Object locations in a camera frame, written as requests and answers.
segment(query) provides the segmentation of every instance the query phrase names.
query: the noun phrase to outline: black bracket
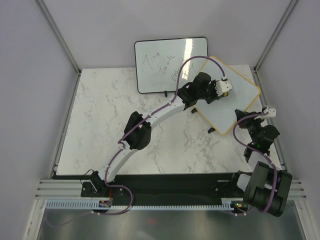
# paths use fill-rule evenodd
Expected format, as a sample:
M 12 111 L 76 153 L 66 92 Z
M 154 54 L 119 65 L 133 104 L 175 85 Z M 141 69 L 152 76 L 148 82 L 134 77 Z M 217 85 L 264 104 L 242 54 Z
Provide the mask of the black bracket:
M 142 114 L 137 111 L 133 112 L 125 126 L 124 134 L 128 133 L 135 125 L 143 120 Z M 130 149 L 144 149 L 151 140 L 151 124 L 150 122 L 142 123 L 132 133 L 130 133 L 124 140 L 130 145 Z
M 101 180 L 98 171 L 94 171 L 90 176 L 90 181 L 82 184 L 81 197 L 83 198 L 105 198 L 109 195 L 109 188 Z

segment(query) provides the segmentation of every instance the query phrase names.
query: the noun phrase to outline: robotic arm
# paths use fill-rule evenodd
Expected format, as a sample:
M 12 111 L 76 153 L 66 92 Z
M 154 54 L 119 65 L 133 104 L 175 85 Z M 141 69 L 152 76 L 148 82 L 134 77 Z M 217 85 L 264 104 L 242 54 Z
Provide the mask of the robotic arm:
M 116 157 L 111 160 L 112 164 L 109 163 L 100 168 L 98 175 L 104 179 L 108 169 L 106 182 L 112 182 L 125 162 L 134 153 L 144 149 L 150 143 L 151 131 L 159 123 L 194 106 L 198 100 L 205 100 L 210 104 L 226 97 L 231 89 L 232 84 L 226 77 L 221 80 L 211 80 L 207 73 L 200 72 L 193 82 L 185 84 L 177 91 L 177 95 L 159 107 L 143 114 L 139 114 L 137 111 L 133 112 L 125 126 L 124 136 L 118 142 L 122 143 L 121 153 L 115 154 Z

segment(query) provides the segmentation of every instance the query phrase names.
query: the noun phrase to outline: cable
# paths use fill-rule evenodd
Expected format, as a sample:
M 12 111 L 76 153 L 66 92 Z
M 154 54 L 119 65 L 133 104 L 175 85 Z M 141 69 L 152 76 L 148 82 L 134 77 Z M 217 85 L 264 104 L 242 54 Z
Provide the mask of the cable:
M 240 141 L 237 136 L 236 136 L 236 127 L 241 123 L 243 122 L 244 120 L 246 119 L 250 119 L 250 118 L 255 118 L 255 117 L 259 117 L 259 116 L 265 116 L 267 115 L 268 113 L 257 113 L 257 114 L 253 114 L 253 115 L 249 115 L 249 116 L 245 116 L 243 118 L 241 118 L 239 121 L 236 122 L 236 124 L 234 125 L 233 129 L 232 129 L 232 134 L 233 134 L 233 137 L 234 139 L 239 143 L 241 144 L 242 146 L 262 155 L 270 164 L 271 166 L 273 167 L 273 182 L 272 182 L 272 188 L 271 188 L 271 193 L 270 193 L 270 197 L 269 197 L 269 200 L 268 200 L 268 203 L 267 205 L 265 206 L 265 208 L 261 211 L 261 213 L 266 213 L 271 204 L 272 204 L 272 201 L 274 199 L 274 196 L 275 196 L 275 191 L 276 191 L 276 186 L 277 186 L 277 178 L 278 178 L 278 171 L 277 171 L 277 167 L 272 163 L 271 159 L 264 153 L 262 153 L 261 151 L 251 147 L 251 146 L 248 146 L 246 144 L 244 144 L 242 141 Z
M 89 169 L 85 174 L 83 174 L 83 175 L 80 177 L 80 183 L 81 183 L 81 185 L 83 185 L 83 183 L 82 183 L 82 178 L 83 178 L 85 175 L 87 175 L 87 173 L 90 172 L 90 171 L 92 171 L 92 173 L 95 172 L 93 169 Z
M 57 225 L 52 224 L 52 223 L 50 223 L 50 222 L 48 221 L 48 214 L 45 215 L 45 219 L 44 219 L 44 220 L 45 220 L 45 223 L 46 223 L 49 227 L 54 228 L 54 229 L 58 229 L 58 228 L 61 228 L 61 227 L 65 226 L 65 225 L 73 222 L 74 220 L 77 220 L 77 219 L 79 219 L 79 218 L 81 218 L 81 217 L 83 217 L 83 216 L 86 216 L 86 215 L 89 215 L 89 214 L 92 214 L 92 213 L 93 213 L 92 211 L 86 211 L 86 212 L 81 213 L 81 214 L 75 216 L 74 218 L 72 218 L 72 219 L 64 222 L 64 223 L 57 224 Z

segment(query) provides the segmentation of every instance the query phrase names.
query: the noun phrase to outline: white enclosure panel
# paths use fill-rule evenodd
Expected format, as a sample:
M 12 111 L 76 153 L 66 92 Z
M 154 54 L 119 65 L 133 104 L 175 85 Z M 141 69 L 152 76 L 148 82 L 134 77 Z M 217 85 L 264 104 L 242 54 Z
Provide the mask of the white enclosure panel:
M 205 37 L 137 41 L 134 44 L 137 88 L 139 93 L 173 92 L 181 66 L 190 57 L 208 56 Z M 205 59 L 186 63 L 179 80 L 179 88 L 193 81 Z
M 276 111 L 286 160 L 320 223 L 320 1 L 299 1 L 262 64 L 262 89 Z
M 209 55 L 254 65 L 290 0 L 44 0 L 82 69 L 135 66 L 141 40 L 207 37 Z
M 75 81 L 35 2 L 0 1 L 0 239 L 22 239 Z

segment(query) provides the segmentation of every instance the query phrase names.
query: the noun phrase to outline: metal corner post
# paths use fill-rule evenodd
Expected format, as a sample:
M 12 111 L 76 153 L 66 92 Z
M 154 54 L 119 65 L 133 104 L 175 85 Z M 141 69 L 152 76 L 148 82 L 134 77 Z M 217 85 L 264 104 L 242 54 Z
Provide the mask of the metal corner post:
M 280 32 L 282 31 L 284 25 L 286 24 L 288 18 L 290 17 L 290 15 L 292 14 L 293 10 L 295 9 L 297 3 L 299 0 L 290 0 L 290 3 L 288 4 L 288 6 L 286 7 L 279 23 L 277 24 L 275 30 L 273 31 L 268 43 L 266 44 L 261 56 L 259 57 L 258 62 L 255 64 L 254 66 L 254 71 L 258 71 L 261 68 L 262 63 L 264 62 L 266 56 L 268 55 L 270 49 L 272 48 L 272 46 L 274 45 L 275 41 L 277 40 Z
M 81 73 L 81 69 L 79 68 L 74 56 L 72 55 L 66 41 L 64 40 L 62 34 L 60 33 L 53 17 L 51 16 L 46 4 L 43 0 L 34 0 L 36 5 L 39 7 L 41 13 L 43 14 L 44 18 L 46 19 L 47 23 L 49 24 L 54 36 L 56 37 L 57 41 L 59 42 L 61 48 L 63 49 L 64 53 L 66 54 L 69 62 L 71 63 L 75 72 L 79 75 Z

